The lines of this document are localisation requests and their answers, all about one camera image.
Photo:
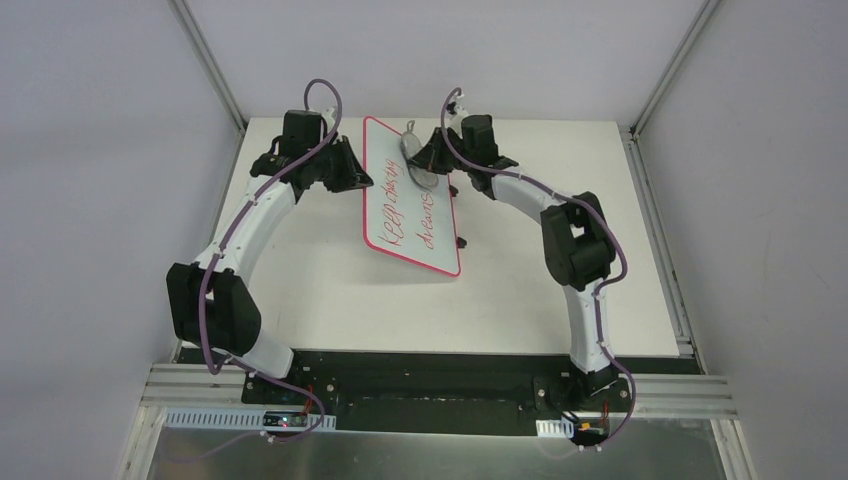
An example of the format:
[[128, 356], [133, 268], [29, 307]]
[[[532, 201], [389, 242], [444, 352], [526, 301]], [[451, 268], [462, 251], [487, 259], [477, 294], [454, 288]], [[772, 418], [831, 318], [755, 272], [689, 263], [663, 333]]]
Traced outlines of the red-framed whiteboard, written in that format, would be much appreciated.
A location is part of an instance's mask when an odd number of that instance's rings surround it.
[[362, 121], [362, 166], [373, 185], [363, 192], [363, 239], [382, 254], [456, 278], [461, 273], [451, 182], [419, 186], [405, 163], [402, 132], [368, 116]]

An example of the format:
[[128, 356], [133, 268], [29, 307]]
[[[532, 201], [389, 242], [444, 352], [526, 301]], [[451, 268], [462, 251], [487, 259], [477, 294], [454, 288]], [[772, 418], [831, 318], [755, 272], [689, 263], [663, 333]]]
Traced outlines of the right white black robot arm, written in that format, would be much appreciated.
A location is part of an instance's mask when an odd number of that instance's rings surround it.
[[438, 176], [461, 170], [475, 190], [540, 226], [545, 265], [562, 287], [568, 309], [568, 397], [580, 409], [595, 408], [620, 372], [606, 332], [604, 289], [614, 281], [612, 264], [621, 248], [597, 196], [589, 191], [567, 196], [526, 175], [500, 153], [489, 115], [464, 117], [457, 129], [437, 127], [427, 142], [413, 129], [409, 122], [400, 148], [416, 182], [430, 185]]

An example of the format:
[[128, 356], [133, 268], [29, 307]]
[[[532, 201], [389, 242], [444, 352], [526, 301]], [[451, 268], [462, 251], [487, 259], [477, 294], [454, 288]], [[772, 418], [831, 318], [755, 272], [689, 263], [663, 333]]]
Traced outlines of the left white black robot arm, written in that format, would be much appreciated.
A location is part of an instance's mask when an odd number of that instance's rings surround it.
[[305, 378], [291, 368], [292, 348], [264, 328], [248, 284], [277, 226], [313, 184], [331, 193], [373, 186], [339, 124], [333, 108], [287, 111], [281, 133], [252, 163], [227, 225], [192, 262], [175, 263], [166, 275], [176, 337], [269, 375], [267, 391], [286, 405], [303, 396]]

